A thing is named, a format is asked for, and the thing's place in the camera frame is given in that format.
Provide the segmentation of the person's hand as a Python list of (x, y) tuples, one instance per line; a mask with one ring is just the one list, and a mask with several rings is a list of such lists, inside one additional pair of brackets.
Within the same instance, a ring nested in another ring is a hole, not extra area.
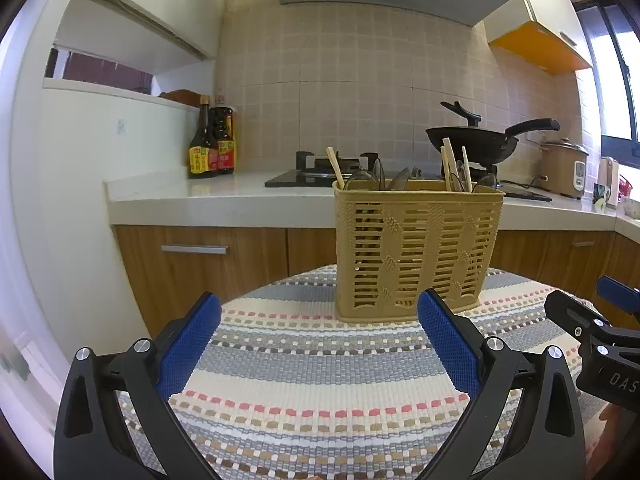
[(629, 425), (634, 420), (634, 413), (616, 404), (608, 404), (600, 413), (599, 419), (605, 422), (605, 426), (588, 460), (587, 479), (596, 478), (597, 473), (617, 454), (623, 435), (628, 432)]

